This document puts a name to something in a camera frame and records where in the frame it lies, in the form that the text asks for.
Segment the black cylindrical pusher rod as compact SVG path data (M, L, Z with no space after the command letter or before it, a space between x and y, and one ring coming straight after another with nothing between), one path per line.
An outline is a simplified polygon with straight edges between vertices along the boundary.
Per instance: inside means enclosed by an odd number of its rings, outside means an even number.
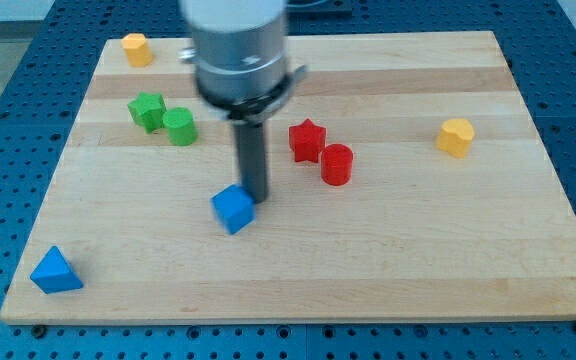
M241 186L254 203L268 197L268 171L263 124L235 124L233 134Z

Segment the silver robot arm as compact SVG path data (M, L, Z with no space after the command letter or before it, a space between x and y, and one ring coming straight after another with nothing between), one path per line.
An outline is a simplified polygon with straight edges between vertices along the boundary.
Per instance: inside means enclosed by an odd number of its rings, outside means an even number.
M181 0L199 95L232 124L241 186L258 204L269 194L264 123L305 76L289 70L285 0Z

